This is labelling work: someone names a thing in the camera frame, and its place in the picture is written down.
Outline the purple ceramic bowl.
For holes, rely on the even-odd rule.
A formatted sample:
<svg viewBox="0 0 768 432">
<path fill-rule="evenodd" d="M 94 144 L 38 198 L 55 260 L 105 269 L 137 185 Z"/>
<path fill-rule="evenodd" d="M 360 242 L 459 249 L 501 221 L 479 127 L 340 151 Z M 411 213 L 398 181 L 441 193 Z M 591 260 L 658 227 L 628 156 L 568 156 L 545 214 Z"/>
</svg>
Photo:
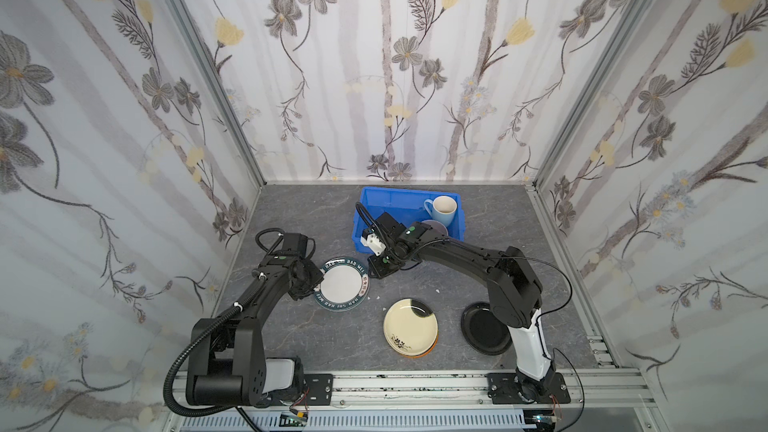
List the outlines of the purple ceramic bowl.
<svg viewBox="0 0 768 432">
<path fill-rule="evenodd" d="M 424 220 L 420 222 L 420 225 L 424 228 L 424 237 L 426 239 L 449 237 L 448 229 L 439 221 L 432 219 Z"/>
</svg>

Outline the blue plastic bin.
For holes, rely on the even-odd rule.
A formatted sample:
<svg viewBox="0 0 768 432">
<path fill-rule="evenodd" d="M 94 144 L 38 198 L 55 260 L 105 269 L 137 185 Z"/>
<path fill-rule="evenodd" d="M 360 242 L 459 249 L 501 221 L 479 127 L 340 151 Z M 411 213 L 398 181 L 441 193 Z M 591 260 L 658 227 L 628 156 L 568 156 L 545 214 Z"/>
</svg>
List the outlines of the blue plastic bin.
<svg viewBox="0 0 768 432">
<path fill-rule="evenodd" d="M 367 186 L 362 188 L 360 202 L 374 218 L 387 212 L 398 222 L 411 225 L 415 221 L 431 218 L 424 208 L 424 201 L 427 199 L 434 200 L 439 196 L 448 196 L 457 203 L 457 211 L 451 224 L 447 226 L 447 230 L 452 238 L 464 240 L 466 232 L 465 214 L 462 209 L 461 196 L 458 193 Z"/>
</svg>

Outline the orange plate under cream plate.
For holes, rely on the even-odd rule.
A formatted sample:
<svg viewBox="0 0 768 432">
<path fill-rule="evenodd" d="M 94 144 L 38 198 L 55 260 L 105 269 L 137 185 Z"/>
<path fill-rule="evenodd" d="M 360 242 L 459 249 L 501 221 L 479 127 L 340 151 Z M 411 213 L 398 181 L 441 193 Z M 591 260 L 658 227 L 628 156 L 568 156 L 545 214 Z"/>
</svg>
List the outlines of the orange plate under cream plate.
<svg viewBox="0 0 768 432">
<path fill-rule="evenodd" d="M 423 357 L 434 348 L 439 336 L 439 325 L 435 315 L 421 317 L 406 316 L 398 338 L 402 351 L 409 357 Z"/>
</svg>

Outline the cream plate with black mark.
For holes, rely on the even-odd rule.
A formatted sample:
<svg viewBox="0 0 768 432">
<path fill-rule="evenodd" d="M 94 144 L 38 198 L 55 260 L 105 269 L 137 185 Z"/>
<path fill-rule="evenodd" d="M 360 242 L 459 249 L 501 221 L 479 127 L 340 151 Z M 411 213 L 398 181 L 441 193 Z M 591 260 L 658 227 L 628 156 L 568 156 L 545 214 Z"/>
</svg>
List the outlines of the cream plate with black mark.
<svg viewBox="0 0 768 432">
<path fill-rule="evenodd" d="M 437 344 L 439 325 L 429 306 L 405 298 L 387 310 L 383 333 L 388 345 L 397 353 L 417 358 L 427 355 Z"/>
</svg>

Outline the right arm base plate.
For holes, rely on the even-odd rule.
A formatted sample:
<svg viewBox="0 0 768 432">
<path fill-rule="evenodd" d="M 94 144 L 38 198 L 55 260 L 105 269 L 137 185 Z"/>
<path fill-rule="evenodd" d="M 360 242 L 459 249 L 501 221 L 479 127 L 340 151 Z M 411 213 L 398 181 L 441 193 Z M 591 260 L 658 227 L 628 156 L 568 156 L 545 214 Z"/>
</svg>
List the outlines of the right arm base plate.
<svg viewBox="0 0 768 432">
<path fill-rule="evenodd" d="M 561 373 L 545 377 L 541 381 L 522 374 L 489 373 L 488 397 L 495 405 L 555 405 L 570 404 L 571 396 Z"/>
</svg>

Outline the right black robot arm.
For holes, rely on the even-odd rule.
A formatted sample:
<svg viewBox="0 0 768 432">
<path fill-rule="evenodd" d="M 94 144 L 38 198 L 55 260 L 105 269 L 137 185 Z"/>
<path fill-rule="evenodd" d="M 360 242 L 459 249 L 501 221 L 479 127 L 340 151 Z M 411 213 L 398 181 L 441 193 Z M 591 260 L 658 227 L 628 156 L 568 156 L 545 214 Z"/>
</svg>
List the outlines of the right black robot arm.
<svg viewBox="0 0 768 432">
<path fill-rule="evenodd" d="M 525 403 L 552 394 L 556 367 L 546 351 L 539 320 L 543 287 L 525 255 L 473 246 L 435 231 L 422 222 L 392 230 L 364 229 L 360 243 L 373 254 L 371 275 L 388 277 L 410 262 L 435 262 L 472 277 L 487 289 L 490 312 L 508 329 L 516 354 L 515 387 Z"/>
</svg>

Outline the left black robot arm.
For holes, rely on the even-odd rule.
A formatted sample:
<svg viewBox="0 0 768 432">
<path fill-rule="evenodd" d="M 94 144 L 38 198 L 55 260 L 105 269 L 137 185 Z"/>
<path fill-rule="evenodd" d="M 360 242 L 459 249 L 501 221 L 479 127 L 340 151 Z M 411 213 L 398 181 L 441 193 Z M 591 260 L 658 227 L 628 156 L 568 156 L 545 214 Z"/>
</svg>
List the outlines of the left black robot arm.
<svg viewBox="0 0 768 432">
<path fill-rule="evenodd" d="M 269 358 L 263 328 L 284 296 L 306 298 L 323 280 L 312 261 L 315 241 L 278 228 L 259 232 L 255 241 L 265 255 L 252 270 L 253 281 L 219 315 L 195 324 L 179 357 L 187 367 L 185 399 L 197 414 L 266 407 L 305 393 L 301 359 Z"/>
</svg>

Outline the light blue mug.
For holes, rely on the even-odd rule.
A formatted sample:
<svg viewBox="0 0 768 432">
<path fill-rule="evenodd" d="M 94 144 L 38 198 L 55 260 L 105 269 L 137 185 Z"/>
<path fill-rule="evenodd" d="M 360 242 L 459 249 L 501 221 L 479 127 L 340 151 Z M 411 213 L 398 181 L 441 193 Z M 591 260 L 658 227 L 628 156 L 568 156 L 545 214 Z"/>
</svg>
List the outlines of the light blue mug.
<svg viewBox="0 0 768 432">
<path fill-rule="evenodd" d="M 451 225 L 458 210 L 457 201 L 447 195 L 426 199 L 423 206 L 433 220 L 440 222 L 445 227 Z"/>
</svg>

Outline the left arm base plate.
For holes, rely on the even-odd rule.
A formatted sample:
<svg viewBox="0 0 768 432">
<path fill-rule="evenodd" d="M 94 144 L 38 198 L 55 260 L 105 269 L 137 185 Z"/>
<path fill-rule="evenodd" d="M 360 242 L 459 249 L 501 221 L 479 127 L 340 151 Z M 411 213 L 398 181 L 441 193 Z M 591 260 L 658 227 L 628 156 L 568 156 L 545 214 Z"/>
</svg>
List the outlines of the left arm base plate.
<svg viewBox="0 0 768 432">
<path fill-rule="evenodd" d="M 332 402 L 334 375 L 331 373 L 306 374 L 305 392 L 299 405 L 302 407 L 330 406 Z"/>
</svg>

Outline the green rimmed white plate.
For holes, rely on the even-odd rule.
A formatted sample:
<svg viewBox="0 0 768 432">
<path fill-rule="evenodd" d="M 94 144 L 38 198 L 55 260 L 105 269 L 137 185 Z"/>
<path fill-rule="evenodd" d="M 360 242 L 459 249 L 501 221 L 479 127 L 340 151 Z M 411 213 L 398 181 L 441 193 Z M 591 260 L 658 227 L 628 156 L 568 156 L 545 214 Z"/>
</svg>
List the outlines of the green rimmed white plate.
<svg viewBox="0 0 768 432">
<path fill-rule="evenodd" d="M 346 312 L 368 295 L 370 277 L 364 263 L 352 257 L 329 259 L 320 268 L 323 279 L 314 290 L 314 299 L 325 310 Z"/>
</svg>

